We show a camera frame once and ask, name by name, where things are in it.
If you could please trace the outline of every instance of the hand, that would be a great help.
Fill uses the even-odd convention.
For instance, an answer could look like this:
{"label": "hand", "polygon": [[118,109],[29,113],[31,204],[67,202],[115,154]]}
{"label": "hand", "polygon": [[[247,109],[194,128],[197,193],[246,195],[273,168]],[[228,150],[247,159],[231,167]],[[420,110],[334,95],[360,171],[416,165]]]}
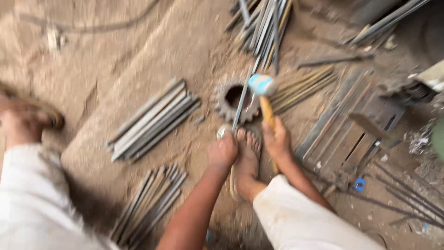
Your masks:
{"label": "hand", "polygon": [[262,122],[265,148],[274,162],[286,157],[291,159],[290,134],[279,117],[275,117],[274,120],[276,124],[275,131],[268,123]]}
{"label": "hand", "polygon": [[208,145],[207,158],[210,168],[228,174],[237,157],[238,145],[231,132],[226,131],[221,139]]}

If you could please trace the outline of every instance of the sandy ground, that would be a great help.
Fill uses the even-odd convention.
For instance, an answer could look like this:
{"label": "sandy ground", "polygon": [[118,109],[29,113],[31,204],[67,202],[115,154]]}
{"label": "sandy ground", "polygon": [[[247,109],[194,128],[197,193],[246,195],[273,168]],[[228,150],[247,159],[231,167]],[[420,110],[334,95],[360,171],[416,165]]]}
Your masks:
{"label": "sandy ground", "polygon": [[[330,4],[305,2],[313,6]],[[83,27],[128,20],[150,3],[34,0],[16,1],[15,10]],[[253,59],[231,46],[232,35],[223,32],[230,19],[229,2],[154,0],[153,3],[146,17],[130,28],[65,33],[68,42],[58,52],[48,49],[45,27],[20,21],[8,13],[12,2],[0,4],[1,33],[2,37],[8,37],[0,40],[0,80],[55,104],[66,115],[63,131],[45,133],[44,144],[63,152],[73,200],[86,221],[99,232],[106,233],[112,228],[147,169],[177,162],[189,172],[184,195],[159,224],[153,235],[154,244],[206,169],[206,145],[223,123],[212,111],[213,89],[225,76],[244,75]],[[346,52],[332,44],[356,31],[341,22],[315,18],[310,12],[301,13],[297,21],[292,20],[287,30],[281,49],[280,76],[303,74],[304,70],[294,70],[299,60]],[[381,76],[408,75],[418,62],[422,63],[420,58],[406,55],[411,46],[413,41],[400,44],[394,51],[381,50],[373,63],[362,64],[373,66]],[[349,67],[338,64],[337,71]],[[188,88],[201,97],[201,108],[142,161],[135,165],[111,164],[111,156],[103,147],[105,140],[173,76],[186,79]],[[337,83],[331,84],[282,115],[294,147],[315,124],[336,86]],[[206,116],[205,121],[194,126],[191,121],[201,115]],[[264,152],[260,179],[269,182],[271,178],[271,162]],[[382,188],[371,187],[365,194],[382,197],[387,202],[393,199]],[[411,233],[405,225],[401,229],[389,227],[387,223],[399,218],[397,214],[353,198],[337,194],[330,202],[340,216],[362,230],[381,231],[391,240],[390,249],[441,249],[440,243],[444,243],[440,232],[430,237]],[[231,199],[227,184],[216,203],[210,229],[231,248],[270,249],[251,206]]]}

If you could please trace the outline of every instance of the bare foot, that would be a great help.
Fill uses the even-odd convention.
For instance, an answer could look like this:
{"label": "bare foot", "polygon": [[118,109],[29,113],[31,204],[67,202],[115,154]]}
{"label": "bare foot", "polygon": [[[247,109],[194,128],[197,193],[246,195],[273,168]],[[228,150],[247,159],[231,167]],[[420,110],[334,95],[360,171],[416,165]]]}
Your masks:
{"label": "bare foot", "polygon": [[50,117],[35,106],[9,97],[0,91],[0,122],[6,135],[6,148],[41,142],[45,127],[51,126]]}
{"label": "bare foot", "polygon": [[261,144],[255,135],[244,128],[238,130],[236,136],[239,145],[239,156],[234,172],[235,193],[251,203],[258,193],[258,185],[261,191],[265,185],[257,181]]}

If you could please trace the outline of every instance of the pile of steel bars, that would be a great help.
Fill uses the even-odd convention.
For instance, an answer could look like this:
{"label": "pile of steel bars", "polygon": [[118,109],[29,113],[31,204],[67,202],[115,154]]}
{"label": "pile of steel bars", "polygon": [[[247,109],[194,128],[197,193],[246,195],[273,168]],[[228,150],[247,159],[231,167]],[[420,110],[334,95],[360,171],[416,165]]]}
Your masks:
{"label": "pile of steel bars", "polygon": [[289,84],[270,98],[274,113],[281,114],[285,112],[337,80],[338,76],[334,72],[333,66],[325,66],[301,77],[286,80]]}
{"label": "pile of steel bars", "polygon": [[360,45],[365,41],[374,39],[384,34],[386,31],[394,27],[394,25],[396,25],[401,19],[419,9],[429,1],[430,0],[410,0],[399,9],[393,11],[391,14],[381,19],[379,22],[375,23],[364,32],[360,33],[350,42],[350,44]]}
{"label": "pile of steel bars", "polygon": [[236,26],[243,16],[241,13],[245,13],[246,10],[251,13],[248,21],[244,18],[244,24],[236,41],[241,41],[242,47],[257,58],[253,73],[257,72],[259,65],[262,71],[268,69],[274,60],[276,75],[278,74],[278,49],[287,26],[291,6],[292,0],[250,0],[247,3],[248,9],[242,8],[242,4],[233,7],[238,10],[227,25],[226,31]]}
{"label": "pile of steel bars", "polygon": [[187,173],[177,167],[149,170],[134,199],[116,222],[110,238],[122,249],[136,249],[181,194]]}
{"label": "pile of steel bars", "polygon": [[105,143],[113,152],[111,162],[137,161],[199,106],[199,98],[186,89],[185,80],[174,78]]}

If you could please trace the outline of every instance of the wire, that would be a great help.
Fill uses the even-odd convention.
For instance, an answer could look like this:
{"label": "wire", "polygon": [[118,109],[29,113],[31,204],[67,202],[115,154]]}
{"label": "wire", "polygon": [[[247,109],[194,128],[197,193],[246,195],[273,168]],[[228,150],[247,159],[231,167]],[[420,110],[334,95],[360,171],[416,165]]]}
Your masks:
{"label": "wire", "polygon": [[158,2],[159,2],[159,0],[153,0],[151,3],[148,4],[148,6],[145,7],[145,9],[143,10],[142,13],[140,13],[137,17],[135,17],[133,19],[129,19],[124,22],[117,22],[117,23],[113,23],[113,24],[90,26],[90,27],[83,27],[83,28],[60,24],[57,22],[42,19],[42,18],[30,15],[30,14],[26,14],[26,13],[16,12],[15,15],[20,20],[26,21],[28,23],[36,24],[40,27],[55,26],[60,31],[62,31],[64,33],[88,34],[88,33],[98,33],[98,32],[110,32],[110,31],[114,31],[114,30],[118,30],[118,29],[129,28],[129,27],[136,25],[137,23],[139,23],[141,20],[143,20],[147,16],[147,14],[150,12],[150,10],[152,10],[152,8]]}

